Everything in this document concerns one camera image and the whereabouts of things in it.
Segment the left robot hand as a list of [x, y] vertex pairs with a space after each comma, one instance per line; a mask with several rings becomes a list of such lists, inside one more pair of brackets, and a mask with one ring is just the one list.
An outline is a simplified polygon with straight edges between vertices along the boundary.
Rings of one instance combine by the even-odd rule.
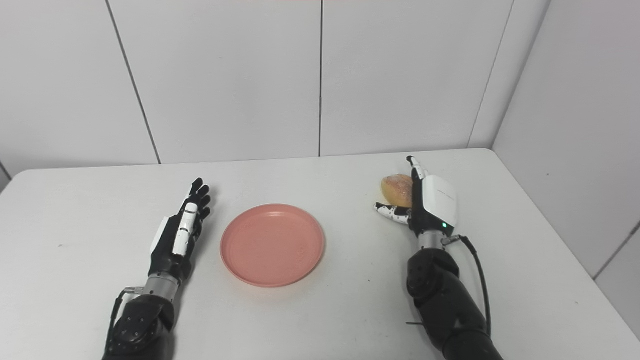
[[210, 187], [197, 178], [178, 212], [163, 219], [160, 225], [151, 251], [149, 276], [169, 275], [179, 284], [190, 278], [195, 246], [203, 222], [211, 214], [210, 202]]

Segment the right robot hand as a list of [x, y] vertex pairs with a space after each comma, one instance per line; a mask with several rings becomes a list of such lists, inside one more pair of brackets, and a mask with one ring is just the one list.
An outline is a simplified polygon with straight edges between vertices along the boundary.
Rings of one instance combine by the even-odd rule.
[[411, 166], [410, 205], [393, 205], [377, 202], [375, 211], [394, 223], [407, 226], [420, 238], [435, 234], [451, 237], [458, 224], [458, 196], [454, 186], [442, 177], [429, 173], [409, 155]]

